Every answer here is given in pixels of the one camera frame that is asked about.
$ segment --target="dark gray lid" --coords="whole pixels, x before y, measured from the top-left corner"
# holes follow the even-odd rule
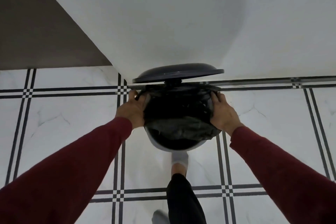
[[[224,69],[216,69],[204,63],[179,64],[149,69],[133,79],[133,83],[164,82],[169,79],[189,79],[213,74],[222,74]]]

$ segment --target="red sleeve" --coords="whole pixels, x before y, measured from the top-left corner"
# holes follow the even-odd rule
[[[74,223],[132,131],[115,118],[45,158],[0,190],[0,223]]]
[[[230,147],[290,223],[335,222],[335,183],[247,127],[233,132]]]

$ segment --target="person's left hand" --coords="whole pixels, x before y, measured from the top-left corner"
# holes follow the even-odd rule
[[[142,127],[145,123],[144,121],[144,109],[145,109],[145,95],[141,95],[138,101],[135,97],[138,95],[136,90],[131,90],[128,93],[128,102],[124,103],[118,107],[115,114],[116,117],[124,117],[131,121],[132,128]]]

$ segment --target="white marble tile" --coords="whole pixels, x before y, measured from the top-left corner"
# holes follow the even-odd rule
[[[336,164],[336,88],[313,89],[331,157]]]
[[[170,181],[171,154],[155,148],[144,128],[126,140],[125,189],[162,188]],[[189,151],[187,179],[192,186],[220,185],[216,138]]]
[[[111,224],[112,203],[90,203],[82,215],[79,216],[76,224]]]
[[[271,198],[263,196],[234,197],[236,223],[286,224],[289,223]]]
[[[0,99],[0,188],[5,185],[21,99]]]
[[[19,175],[115,116],[117,96],[33,98]],[[99,189],[113,188],[112,164]]]
[[[224,206],[221,197],[199,198],[208,224],[224,223]],[[150,224],[154,211],[161,209],[168,213],[166,200],[124,202],[123,223]]]
[[[241,122],[325,175],[303,90],[225,92]],[[233,184],[258,183],[243,159],[229,148]]]
[[[113,66],[37,69],[34,88],[92,87],[118,85]]]
[[[23,89],[25,86],[27,70],[0,71],[0,90]]]

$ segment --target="black pants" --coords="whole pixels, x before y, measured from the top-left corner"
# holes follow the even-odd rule
[[[174,174],[167,187],[170,224],[205,224],[203,209],[190,183],[181,174]]]

